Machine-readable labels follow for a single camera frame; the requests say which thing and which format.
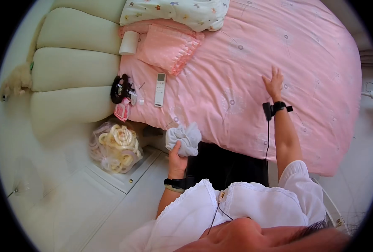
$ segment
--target hand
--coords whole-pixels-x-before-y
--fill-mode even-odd
[[[178,151],[181,148],[181,141],[178,140],[174,148],[169,151],[169,179],[183,179],[186,165],[188,164],[188,157],[179,156]]]
[[[272,79],[262,76],[265,88],[274,102],[280,101],[280,91],[282,90],[283,75],[279,68],[272,66]]]

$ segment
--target towel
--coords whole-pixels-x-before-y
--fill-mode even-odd
[[[202,140],[202,135],[196,122],[191,123],[187,129],[180,124],[178,128],[170,128],[167,130],[165,135],[165,147],[167,149],[172,150],[178,140],[181,141],[178,155],[198,155],[198,144]]]

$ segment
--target pink pillow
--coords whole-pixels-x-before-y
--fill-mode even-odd
[[[199,46],[199,40],[185,33],[153,24],[137,58],[178,75]]]

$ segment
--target toilet paper roll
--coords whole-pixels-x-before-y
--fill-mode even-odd
[[[139,42],[139,33],[135,31],[126,31],[122,38],[120,55],[134,55]]]

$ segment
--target white pillowcase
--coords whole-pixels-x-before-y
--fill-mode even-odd
[[[172,18],[196,32],[217,31],[223,27],[229,3],[230,0],[127,0],[119,24]]]

